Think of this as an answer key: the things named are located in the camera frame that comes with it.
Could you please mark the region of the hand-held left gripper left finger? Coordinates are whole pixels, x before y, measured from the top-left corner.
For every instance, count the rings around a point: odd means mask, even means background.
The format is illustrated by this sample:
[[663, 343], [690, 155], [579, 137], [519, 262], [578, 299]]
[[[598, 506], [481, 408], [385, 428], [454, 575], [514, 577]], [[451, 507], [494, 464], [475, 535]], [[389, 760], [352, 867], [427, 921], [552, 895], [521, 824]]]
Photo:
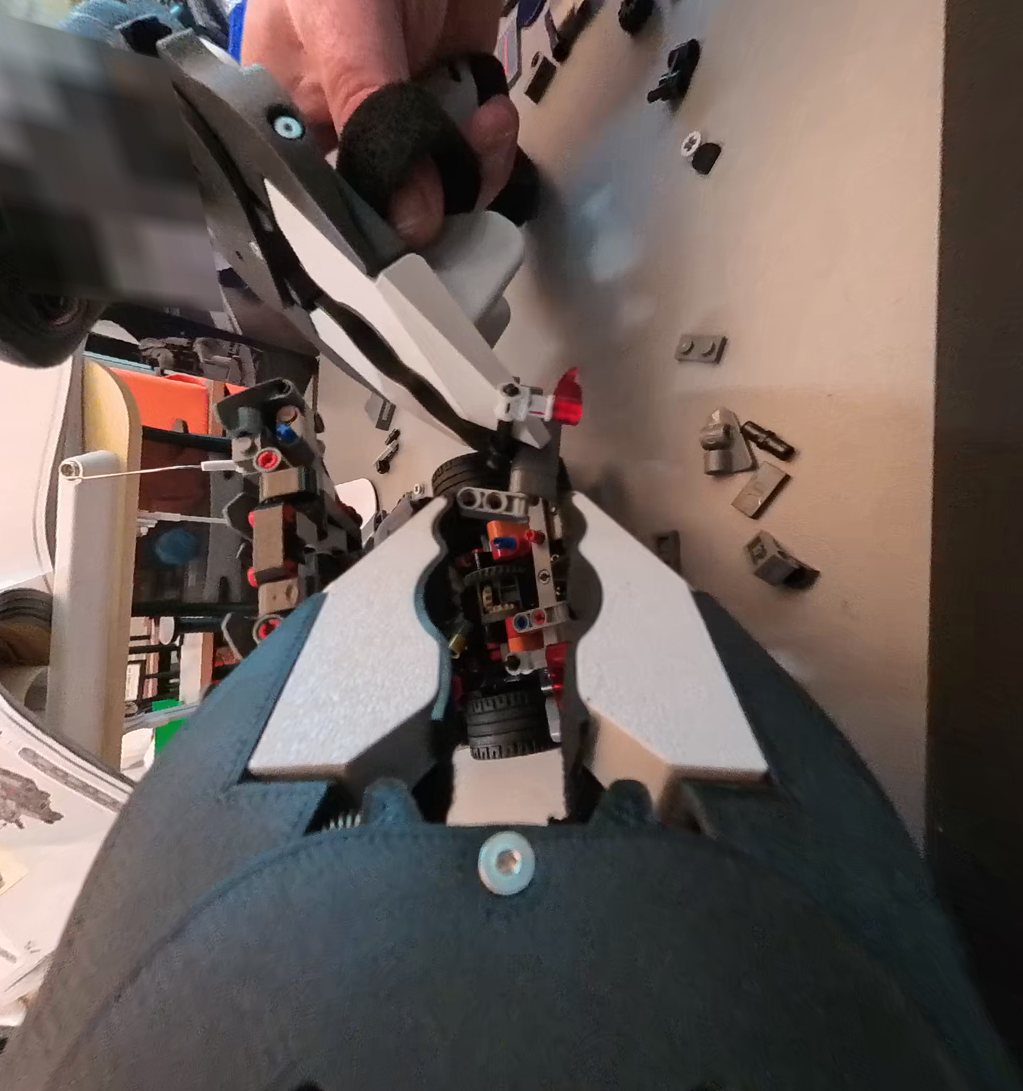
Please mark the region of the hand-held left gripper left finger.
[[454, 791], [452, 654], [428, 613], [428, 582], [448, 556], [434, 497], [320, 594], [252, 754], [246, 781], [333, 786], [358, 802], [400, 781], [444, 822]]

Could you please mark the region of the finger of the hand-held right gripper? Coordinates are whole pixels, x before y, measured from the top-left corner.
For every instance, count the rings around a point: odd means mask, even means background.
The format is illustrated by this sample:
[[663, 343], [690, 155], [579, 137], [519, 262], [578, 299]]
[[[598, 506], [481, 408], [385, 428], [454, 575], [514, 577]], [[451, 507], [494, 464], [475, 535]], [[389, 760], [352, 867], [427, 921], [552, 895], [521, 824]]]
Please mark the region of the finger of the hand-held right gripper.
[[397, 405], [404, 407], [406, 405], [404, 395], [408, 394], [422, 413], [467, 446], [488, 447], [491, 444], [490, 429], [456, 413], [450, 401], [447, 401], [428, 377], [420, 375], [404, 362], [368, 320], [338, 302], [324, 302], [314, 307], [311, 320], [325, 345], [329, 344], [326, 331], [328, 328], [338, 331], [344, 340], [356, 348], [368, 364], [382, 376], [384, 385], [389, 384], [399, 389], [398, 399], [395, 401]]
[[[453, 216], [434, 245], [404, 253], [368, 275], [338, 232], [317, 226], [270, 182], [267, 191], [282, 237], [318, 289], [314, 307], [338, 302], [368, 320], [456, 413], [493, 427], [496, 396], [513, 377], [494, 344], [509, 323], [504, 293], [523, 263], [523, 231], [494, 211]], [[404, 407], [397, 405], [399, 389], [384, 385], [338, 331], [326, 331], [328, 345], [314, 331], [320, 351], [339, 368], [405, 413], [454, 436], [422, 413], [410, 395], [404, 395]]]

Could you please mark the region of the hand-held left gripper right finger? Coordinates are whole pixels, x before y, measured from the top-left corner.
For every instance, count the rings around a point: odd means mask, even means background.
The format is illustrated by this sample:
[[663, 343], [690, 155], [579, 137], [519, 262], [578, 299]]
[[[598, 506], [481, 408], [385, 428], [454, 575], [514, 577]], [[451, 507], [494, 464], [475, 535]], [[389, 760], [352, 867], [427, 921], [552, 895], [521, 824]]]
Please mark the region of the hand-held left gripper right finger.
[[603, 789], [640, 784], [655, 810], [687, 781], [765, 782], [769, 764], [691, 586], [583, 493], [569, 514], [573, 574], [598, 598], [573, 650], [586, 771]]

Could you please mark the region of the black grey lego car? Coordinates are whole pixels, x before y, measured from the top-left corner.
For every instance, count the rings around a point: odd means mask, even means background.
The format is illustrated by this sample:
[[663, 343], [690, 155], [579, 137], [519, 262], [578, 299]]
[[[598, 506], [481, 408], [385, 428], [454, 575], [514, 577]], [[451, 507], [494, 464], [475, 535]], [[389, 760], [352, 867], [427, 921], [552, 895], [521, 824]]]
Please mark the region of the black grey lego car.
[[[330, 485], [318, 454], [323, 425], [294, 384], [272, 380], [241, 389], [218, 404], [217, 416], [244, 479], [222, 518], [243, 539], [241, 564], [258, 601], [255, 620], [232, 615], [224, 626], [244, 657], [356, 565], [366, 533], [356, 507]], [[448, 556], [425, 601], [452, 654], [452, 702], [466, 744], [477, 760], [554, 748], [571, 616], [559, 501], [471, 485], [438, 495], [432, 477], [429, 488], [376, 514], [364, 549], [431, 499], [448, 499], [440, 525]]]

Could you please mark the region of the grey lego lever assembly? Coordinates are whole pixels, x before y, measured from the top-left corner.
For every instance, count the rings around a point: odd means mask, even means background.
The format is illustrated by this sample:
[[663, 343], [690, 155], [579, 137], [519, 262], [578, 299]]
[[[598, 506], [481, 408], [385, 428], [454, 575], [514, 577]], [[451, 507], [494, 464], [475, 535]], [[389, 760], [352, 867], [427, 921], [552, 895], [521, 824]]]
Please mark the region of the grey lego lever assembly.
[[561, 433], [583, 418], [583, 389], [576, 367], [554, 389], [540, 389], [517, 377], [496, 396], [495, 424], [482, 428], [472, 449], [442, 464], [433, 473], [434, 493], [457, 493], [466, 485], [557, 502], [570, 489], [559, 453]]

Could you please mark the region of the dark grey lego slope brick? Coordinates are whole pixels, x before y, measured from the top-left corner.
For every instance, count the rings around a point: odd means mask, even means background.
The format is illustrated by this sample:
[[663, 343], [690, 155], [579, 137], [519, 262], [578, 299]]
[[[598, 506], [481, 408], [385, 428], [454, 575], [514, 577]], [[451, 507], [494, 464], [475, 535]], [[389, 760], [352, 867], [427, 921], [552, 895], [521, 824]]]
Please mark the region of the dark grey lego slope brick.
[[746, 543], [745, 554], [754, 577], [771, 587], [799, 592], [811, 588], [821, 575], [763, 530]]

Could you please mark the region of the dark lego tile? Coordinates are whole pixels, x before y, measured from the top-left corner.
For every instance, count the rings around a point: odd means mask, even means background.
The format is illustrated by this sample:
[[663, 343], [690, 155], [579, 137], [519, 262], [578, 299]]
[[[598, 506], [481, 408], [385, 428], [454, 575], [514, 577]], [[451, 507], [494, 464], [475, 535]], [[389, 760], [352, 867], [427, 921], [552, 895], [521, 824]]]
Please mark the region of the dark lego tile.
[[759, 520], [790, 482], [791, 473], [777, 465], [765, 463], [753, 471], [746, 484], [733, 497], [732, 508], [748, 519]]

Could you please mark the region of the black lego pin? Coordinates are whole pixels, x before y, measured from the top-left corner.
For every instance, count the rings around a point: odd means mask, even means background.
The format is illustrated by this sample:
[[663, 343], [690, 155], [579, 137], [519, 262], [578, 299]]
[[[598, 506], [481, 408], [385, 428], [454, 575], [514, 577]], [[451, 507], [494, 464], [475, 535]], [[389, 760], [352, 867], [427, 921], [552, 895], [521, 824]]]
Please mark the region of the black lego pin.
[[744, 421], [741, 424], [742, 436], [766, 454], [770, 454], [781, 461], [791, 461], [796, 455], [796, 448], [774, 431], [757, 424], [753, 420]]

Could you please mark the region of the scattered loose lego pieces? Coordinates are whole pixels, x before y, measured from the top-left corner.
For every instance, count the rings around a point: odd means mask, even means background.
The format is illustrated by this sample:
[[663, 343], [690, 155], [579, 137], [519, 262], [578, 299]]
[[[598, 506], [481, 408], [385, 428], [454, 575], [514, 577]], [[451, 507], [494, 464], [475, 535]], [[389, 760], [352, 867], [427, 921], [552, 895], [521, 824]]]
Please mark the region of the scattered loose lego pieces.
[[[600, 10], [600, 2], [588, 1], [547, 2], [547, 7], [542, 5], [542, 2], [519, 2], [517, 14], [507, 32], [514, 35], [535, 16], [543, 16], [549, 45], [549, 53], [535, 53], [528, 65], [528, 80], [523, 87], [523, 96], [528, 101], [542, 101], [556, 75], [558, 64], [568, 59], [574, 43], [587, 22]], [[638, 36], [654, 19], [657, 8], [658, 3], [654, 1], [621, 1], [617, 7], [619, 29], [630, 38]], [[695, 38], [672, 47], [667, 52], [666, 69], [658, 77], [655, 87], [646, 94], [646, 101], [679, 105], [688, 93], [700, 58], [701, 44]], [[679, 154], [690, 163], [696, 172], [710, 173], [722, 154], [722, 146], [707, 142], [699, 131], [693, 131], [682, 141]]]

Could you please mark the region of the person's right hand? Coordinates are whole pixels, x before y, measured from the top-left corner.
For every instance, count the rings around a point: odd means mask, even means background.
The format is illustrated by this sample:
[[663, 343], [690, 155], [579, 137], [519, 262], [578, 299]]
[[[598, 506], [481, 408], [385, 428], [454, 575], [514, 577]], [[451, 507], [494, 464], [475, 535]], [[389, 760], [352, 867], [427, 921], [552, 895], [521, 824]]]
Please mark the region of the person's right hand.
[[[308, 123], [328, 140], [356, 109], [390, 84], [442, 61], [494, 51], [501, 2], [251, 1], [242, 61], [265, 68]], [[519, 141], [516, 105], [500, 95], [462, 122], [479, 170], [478, 202], [489, 206], [509, 181]], [[445, 203], [435, 164], [416, 164], [390, 197], [388, 221], [413, 248], [440, 236]]]

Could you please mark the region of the orange box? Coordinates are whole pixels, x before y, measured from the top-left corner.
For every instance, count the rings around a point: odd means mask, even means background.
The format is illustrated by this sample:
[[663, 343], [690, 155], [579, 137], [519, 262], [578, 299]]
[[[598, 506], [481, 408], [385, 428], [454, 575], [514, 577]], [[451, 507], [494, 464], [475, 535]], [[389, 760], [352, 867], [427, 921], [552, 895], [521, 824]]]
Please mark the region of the orange box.
[[220, 425], [210, 408], [209, 384], [202, 376], [183, 373], [157, 375], [127, 368], [110, 371], [129, 389], [136, 403], [141, 424], [164, 431], [219, 434]]

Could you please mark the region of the white booklet stand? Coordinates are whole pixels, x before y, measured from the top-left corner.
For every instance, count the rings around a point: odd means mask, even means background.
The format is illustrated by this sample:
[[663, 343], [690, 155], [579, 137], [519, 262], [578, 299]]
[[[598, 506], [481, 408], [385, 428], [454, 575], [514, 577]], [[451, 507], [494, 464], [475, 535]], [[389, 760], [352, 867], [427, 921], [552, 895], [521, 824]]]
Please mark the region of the white booklet stand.
[[52, 597], [44, 728], [120, 772], [136, 541], [164, 516], [207, 515], [228, 454], [144, 427], [127, 373], [81, 351], [55, 439], [45, 532]]

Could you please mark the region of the open instruction booklet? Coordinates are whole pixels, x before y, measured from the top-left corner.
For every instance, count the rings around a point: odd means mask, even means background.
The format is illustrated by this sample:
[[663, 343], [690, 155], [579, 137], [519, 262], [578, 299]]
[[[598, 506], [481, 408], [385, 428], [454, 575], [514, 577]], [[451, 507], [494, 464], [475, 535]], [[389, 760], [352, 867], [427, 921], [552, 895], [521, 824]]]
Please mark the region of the open instruction booklet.
[[74, 363], [0, 364], [0, 1036], [19, 1026], [131, 784], [43, 724], [51, 502]]

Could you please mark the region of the light grey lego bracket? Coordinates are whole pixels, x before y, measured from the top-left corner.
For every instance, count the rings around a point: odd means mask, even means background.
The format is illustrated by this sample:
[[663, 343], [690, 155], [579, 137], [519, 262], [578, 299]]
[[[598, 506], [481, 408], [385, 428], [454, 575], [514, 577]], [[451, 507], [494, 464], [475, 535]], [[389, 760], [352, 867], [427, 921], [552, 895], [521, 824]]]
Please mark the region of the light grey lego bracket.
[[746, 473], [758, 468], [737, 416], [725, 407], [709, 413], [700, 430], [699, 441], [703, 470], [708, 476]]

